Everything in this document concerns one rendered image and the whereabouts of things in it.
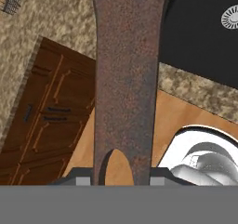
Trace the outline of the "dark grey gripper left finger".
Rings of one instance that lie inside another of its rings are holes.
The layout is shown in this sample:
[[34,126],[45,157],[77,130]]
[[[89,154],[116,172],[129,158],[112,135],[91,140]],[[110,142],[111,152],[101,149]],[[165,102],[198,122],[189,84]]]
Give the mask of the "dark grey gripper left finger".
[[90,167],[74,167],[64,178],[52,182],[52,185],[90,186],[92,169]]

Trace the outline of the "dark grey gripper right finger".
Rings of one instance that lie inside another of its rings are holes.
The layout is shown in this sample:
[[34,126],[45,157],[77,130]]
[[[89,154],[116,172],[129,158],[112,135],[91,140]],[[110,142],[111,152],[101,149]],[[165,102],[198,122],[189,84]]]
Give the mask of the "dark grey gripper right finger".
[[166,167],[152,167],[150,185],[151,186],[169,186],[169,185],[192,186],[192,183],[182,178],[175,177]]

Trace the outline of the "rusty brown pan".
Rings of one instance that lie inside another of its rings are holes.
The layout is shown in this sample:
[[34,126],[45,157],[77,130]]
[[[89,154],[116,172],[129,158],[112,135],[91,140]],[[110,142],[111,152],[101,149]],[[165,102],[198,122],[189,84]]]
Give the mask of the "rusty brown pan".
[[134,183],[147,185],[165,0],[93,0],[97,69],[93,183],[105,183],[114,150],[130,164]]

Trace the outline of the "black sink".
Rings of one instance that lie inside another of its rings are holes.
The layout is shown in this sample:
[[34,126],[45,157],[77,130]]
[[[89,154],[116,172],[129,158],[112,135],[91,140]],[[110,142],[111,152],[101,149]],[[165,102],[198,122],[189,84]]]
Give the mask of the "black sink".
[[161,61],[238,88],[238,29],[220,21],[234,5],[238,0],[167,0]]

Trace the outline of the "white round sink drain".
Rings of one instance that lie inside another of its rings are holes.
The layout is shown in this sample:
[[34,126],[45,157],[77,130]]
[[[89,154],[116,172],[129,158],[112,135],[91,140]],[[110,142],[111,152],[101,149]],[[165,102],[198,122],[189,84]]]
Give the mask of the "white round sink drain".
[[238,5],[226,9],[220,18],[221,25],[228,30],[238,29]]

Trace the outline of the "brown wooden cupboard door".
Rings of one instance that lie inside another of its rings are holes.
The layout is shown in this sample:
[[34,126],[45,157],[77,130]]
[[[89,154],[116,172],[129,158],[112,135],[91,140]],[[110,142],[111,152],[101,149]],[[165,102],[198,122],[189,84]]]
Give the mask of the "brown wooden cupboard door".
[[42,112],[47,107],[71,109],[57,114],[90,114],[94,106],[96,62],[82,54],[70,57],[61,54],[59,67],[46,92]]
[[[67,121],[45,121],[47,117],[66,117]],[[63,174],[81,137],[88,114],[41,113],[20,158],[13,185],[44,185]]]

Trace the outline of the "white and black round object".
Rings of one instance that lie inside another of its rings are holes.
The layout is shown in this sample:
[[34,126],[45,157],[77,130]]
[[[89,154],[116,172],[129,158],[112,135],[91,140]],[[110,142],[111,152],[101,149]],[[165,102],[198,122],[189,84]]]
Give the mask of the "white and black round object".
[[157,167],[197,186],[238,187],[238,138],[212,126],[183,126]]

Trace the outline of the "brown wooden drawer front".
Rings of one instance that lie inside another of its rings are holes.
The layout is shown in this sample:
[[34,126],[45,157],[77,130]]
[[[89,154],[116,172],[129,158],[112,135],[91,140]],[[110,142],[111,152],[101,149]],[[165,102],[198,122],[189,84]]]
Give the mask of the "brown wooden drawer front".
[[[60,64],[61,54],[55,45],[55,42],[45,37],[37,39],[30,64],[14,101],[12,113],[0,139],[2,154],[18,153],[29,136],[34,117]],[[29,120],[24,122],[23,117],[28,104],[32,104],[33,109]]]

